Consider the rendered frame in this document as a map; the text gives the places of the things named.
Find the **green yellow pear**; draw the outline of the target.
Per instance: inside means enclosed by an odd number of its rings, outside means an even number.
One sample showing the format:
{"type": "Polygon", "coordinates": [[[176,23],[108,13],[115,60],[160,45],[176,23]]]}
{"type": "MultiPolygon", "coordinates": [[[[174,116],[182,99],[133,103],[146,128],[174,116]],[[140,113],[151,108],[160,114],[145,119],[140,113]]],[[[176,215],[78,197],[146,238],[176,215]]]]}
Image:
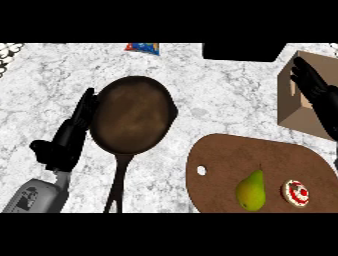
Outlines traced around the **green yellow pear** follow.
{"type": "Polygon", "coordinates": [[[236,199],[241,207],[251,212],[266,204],[266,184],[263,168],[251,172],[236,186],[236,199]]]}

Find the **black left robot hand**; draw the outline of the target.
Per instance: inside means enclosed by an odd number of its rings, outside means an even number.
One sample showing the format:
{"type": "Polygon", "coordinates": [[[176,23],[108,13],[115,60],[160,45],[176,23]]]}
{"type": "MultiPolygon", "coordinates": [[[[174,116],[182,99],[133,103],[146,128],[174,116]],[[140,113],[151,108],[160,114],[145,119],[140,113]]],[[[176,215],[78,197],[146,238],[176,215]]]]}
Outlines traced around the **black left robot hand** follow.
{"type": "Polygon", "coordinates": [[[53,140],[34,140],[30,144],[37,161],[50,171],[71,172],[83,152],[87,130],[99,106],[95,89],[89,88],[81,96],[74,114],[58,129],[53,140]]]}

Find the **black appliance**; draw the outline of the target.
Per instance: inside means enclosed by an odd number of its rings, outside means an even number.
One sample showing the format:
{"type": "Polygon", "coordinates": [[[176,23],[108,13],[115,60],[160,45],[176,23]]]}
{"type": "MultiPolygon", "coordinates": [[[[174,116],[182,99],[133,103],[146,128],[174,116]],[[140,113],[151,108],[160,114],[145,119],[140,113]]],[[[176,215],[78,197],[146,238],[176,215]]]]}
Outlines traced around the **black appliance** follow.
{"type": "Polygon", "coordinates": [[[211,60],[273,62],[285,43],[205,43],[202,56],[211,60]]]}

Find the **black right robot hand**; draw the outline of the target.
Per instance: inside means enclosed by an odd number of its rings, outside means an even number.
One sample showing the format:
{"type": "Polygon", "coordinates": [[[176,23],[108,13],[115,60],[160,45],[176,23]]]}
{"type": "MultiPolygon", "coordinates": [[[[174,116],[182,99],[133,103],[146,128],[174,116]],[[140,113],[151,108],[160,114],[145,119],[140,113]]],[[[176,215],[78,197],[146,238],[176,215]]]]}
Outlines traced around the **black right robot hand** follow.
{"type": "Polygon", "coordinates": [[[294,59],[291,80],[307,98],[321,124],[338,142],[338,86],[329,85],[303,57],[294,59]]]}

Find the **brown cardboard box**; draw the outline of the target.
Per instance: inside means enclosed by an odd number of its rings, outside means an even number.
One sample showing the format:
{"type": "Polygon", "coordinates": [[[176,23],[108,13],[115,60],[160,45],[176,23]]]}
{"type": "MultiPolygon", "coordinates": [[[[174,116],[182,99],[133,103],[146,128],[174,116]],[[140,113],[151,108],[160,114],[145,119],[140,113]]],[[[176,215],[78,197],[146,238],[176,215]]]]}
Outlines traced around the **brown cardboard box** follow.
{"type": "Polygon", "coordinates": [[[278,75],[278,124],[338,141],[338,59],[298,51],[278,75]],[[295,59],[303,58],[322,77],[300,90],[291,80],[295,59]]]}

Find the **red white cupcake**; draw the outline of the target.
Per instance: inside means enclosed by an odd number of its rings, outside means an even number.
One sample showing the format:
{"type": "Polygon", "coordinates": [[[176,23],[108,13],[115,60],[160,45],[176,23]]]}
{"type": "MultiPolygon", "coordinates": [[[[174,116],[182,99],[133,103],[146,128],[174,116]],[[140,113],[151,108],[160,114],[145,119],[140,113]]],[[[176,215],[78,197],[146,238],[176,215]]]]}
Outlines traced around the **red white cupcake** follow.
{"type": "Polygon", "coordinates": [[[287,180],[281,188],[287,202],[297,208],[304,208],[310,202],[310,192],[297,180],[287,180]]]}

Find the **dark brown frying pan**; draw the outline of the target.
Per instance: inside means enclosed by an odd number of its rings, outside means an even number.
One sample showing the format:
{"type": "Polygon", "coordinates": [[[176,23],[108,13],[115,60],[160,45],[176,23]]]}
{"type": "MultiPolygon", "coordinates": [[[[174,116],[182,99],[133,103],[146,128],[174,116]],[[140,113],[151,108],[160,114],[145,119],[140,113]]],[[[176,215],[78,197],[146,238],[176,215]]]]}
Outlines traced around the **dark brown frying pan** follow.
{"type": "Polygon", "coordinates": [[[124,179],[135,156],[164,139],[179,109],[167,87],[151,77],[129,76],[101,91],[99,107],[90,126],[99,147],[115,155],[117,171],[104,212],[117,204],[123,212],[124,179]]]}

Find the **blue orange snack bag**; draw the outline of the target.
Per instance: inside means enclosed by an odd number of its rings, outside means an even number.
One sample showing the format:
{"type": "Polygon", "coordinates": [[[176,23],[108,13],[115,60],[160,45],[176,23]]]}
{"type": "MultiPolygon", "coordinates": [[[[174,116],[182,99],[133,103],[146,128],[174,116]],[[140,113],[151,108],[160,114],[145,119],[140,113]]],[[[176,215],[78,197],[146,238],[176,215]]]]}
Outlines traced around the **blue orange snack bag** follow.
{"type": "Polygon", "coordinates": [[[129,43],[126,46],[127,51],[137,51],[158,55],[160,44],[158,43],[129,43]]]}

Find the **brown wooden cutting board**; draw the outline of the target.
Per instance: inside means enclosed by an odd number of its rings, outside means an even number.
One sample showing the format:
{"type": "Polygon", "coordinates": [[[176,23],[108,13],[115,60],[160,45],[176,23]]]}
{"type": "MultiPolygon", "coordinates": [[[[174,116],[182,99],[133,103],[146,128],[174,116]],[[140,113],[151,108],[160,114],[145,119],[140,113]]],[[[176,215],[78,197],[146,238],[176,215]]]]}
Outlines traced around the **brown wooden cutting board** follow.
{"type": "Polygon", "coordinates": [[[309,148],[269,140],[211,134],[195,143],[186,164],[186,187],[201,212],[239,212],[236,186],[256,171],[266,185],[264,213],[338,213],[338,177],[328,162],[309,148]],[[306,207],[284,199],[287,180],[300,181],[310,194],[306,207]]]}

